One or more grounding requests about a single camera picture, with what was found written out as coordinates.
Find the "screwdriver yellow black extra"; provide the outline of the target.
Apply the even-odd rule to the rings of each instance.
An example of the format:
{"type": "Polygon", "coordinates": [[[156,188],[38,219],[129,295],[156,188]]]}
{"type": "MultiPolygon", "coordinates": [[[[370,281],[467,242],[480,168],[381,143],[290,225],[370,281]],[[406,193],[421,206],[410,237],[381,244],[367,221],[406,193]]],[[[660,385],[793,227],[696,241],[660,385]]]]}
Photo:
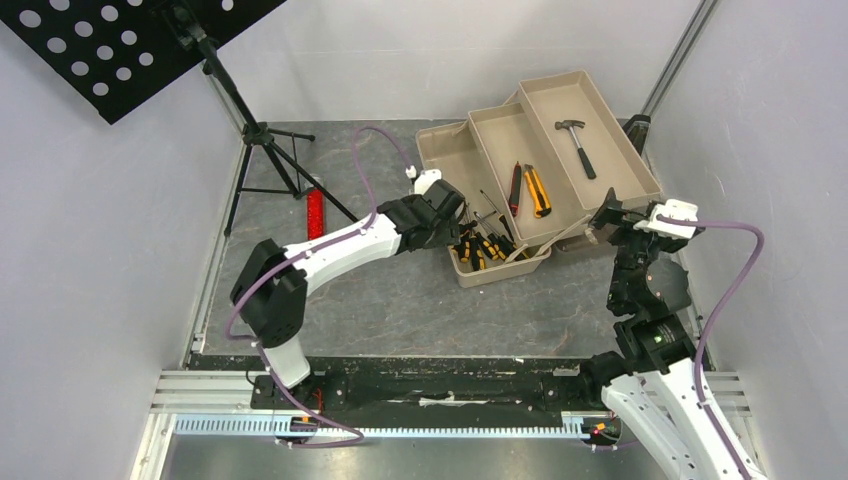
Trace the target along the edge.
{"type": "Polygon", "coordinates": [[[498,253],[493,244],[486,239],[481,233],[475,232],[474,237],[477,240],[483,254],[490,260],[495,260],[498,258],[498,253]]]}

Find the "red black utility knife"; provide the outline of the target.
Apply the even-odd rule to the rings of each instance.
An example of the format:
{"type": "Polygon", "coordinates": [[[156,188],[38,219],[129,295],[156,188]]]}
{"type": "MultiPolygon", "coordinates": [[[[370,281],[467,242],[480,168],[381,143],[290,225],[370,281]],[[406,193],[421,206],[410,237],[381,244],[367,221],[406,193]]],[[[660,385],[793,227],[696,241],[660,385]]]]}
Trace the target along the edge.
{"type": "Polygon", "coordinates": [[[519,208],[520,208],[520,198],[521,198],[521,182],[523,178],[522,173],[522,165],[519,162],[516,162],[513,170],[512,177],[510,182],[510,191],[508,196],[508,206],[513,218],[518,216],[519,208]]]}

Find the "beige plastic tool box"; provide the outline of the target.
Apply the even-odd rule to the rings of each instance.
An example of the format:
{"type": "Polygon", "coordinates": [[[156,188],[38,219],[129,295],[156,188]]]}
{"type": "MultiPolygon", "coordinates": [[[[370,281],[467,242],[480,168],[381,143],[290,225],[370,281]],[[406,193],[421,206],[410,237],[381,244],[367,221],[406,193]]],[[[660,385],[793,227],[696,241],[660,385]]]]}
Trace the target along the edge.
{"type": "Polygon", "coordinates": [[[460,286],[530,274],[554,245],[589,238],[589,219],[613,190],[628,208],[661,188],[584,70],[523,80],[501,106],[419,131],[424,168],[466,199],[473,256],[449,249],[460,286]]]}

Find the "black handled claw hammer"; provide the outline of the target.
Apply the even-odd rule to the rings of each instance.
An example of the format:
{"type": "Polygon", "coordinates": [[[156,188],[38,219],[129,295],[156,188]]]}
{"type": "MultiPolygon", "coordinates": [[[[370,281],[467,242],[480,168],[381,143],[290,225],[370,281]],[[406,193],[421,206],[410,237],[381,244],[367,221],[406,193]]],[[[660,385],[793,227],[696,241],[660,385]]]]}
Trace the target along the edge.
{"type": "Polygon", "coordinates": [[[559,120],[554,123],[556,130],[564,130],[569,133],[586,177],[589,180],[595,180],[597,178],[596,171],[578,135],[578,130],[583,129],[585,126],[586,123],[581,120],[559,120]]]}

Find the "screwdriver black handle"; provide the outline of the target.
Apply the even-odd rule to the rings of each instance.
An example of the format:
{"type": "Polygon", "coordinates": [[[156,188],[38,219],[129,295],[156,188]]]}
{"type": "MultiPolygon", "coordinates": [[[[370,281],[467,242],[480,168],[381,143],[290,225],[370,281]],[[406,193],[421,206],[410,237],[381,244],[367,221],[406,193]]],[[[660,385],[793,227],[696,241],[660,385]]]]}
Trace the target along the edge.
{"type": "Polygon", "coordinates": [[[479,192],[480,192],[480,194],[483,196],[483,198],[484,198],[484,199],[485,199],[485,200],[489,203],[489,205],[490,205],[490,206],[491,206],[491,207],[495,210],[495,214],[496,214],[496,216],[497,216],[497,219],[498,219],[498,221],[501,223],[501,225],[503,226],[503,229],[504,229],[504,231],[505,231],[505,234],[506,234],[506,235],[507,235],[507,237],[510,239],[510,241],[511,241],[512,243],[514,243],[514,242],[515,242],[515,238],[514,238],[514,235],[513,235],[512,229],[510,228],[509,223],[508,223],[508,221],[507,221],[507,219],[506,219],[505,215],[504,215],[504,214],[502,213],[502,211],[501,211],[501,210],[500,210],[500,209],[499,209],[499,208],[495,205],[495,203],[492,201],[492,199],[491,199],[491,198],[487,195],[487,193],[486,193],[484,190],[480,189],[480,190],[479,190],[479,192]]]}

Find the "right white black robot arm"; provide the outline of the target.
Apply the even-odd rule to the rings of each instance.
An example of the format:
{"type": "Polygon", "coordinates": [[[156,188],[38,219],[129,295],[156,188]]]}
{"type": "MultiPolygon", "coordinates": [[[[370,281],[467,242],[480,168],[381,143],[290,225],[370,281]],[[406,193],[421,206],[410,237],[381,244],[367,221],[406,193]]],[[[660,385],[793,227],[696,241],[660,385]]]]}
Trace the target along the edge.
{"type": "Polygon", "coordinates": [[[614,229],[608,239],[616,256],[607,308],[619,319],[614,325],[619,349],[580,364],[580,400],[618,417],[669,479],[765,478],[718,405],[704,364],[719,313],[763,250],[762,231],[741,222],[701,220],[697,205],[676,199],[652,202],[645,211],[627,209],[613,189],[589,225],[614,229]],[[688,273],[669,256],[706,229],[746,231],[756,244],[694,341],[678,316],[692,303],[688,273]]]}

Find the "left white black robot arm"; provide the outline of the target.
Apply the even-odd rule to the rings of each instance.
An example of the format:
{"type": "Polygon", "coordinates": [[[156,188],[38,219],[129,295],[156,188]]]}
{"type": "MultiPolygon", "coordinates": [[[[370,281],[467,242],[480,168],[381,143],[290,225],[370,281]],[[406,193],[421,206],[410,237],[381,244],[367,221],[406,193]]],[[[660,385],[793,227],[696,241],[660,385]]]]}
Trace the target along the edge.
{"type": "Polygon", "coordinates": [[[314,393],[299,332],[311,294],[327,282],[370,262],[422,249],[458,244],[464,195],[437,178],[424,190],[376,206],[368,216],[312,241],[279,246],[258,243],[231,292],[233,316],[250,329],[271,376],[275,394],[290,408],[314,393]]]}

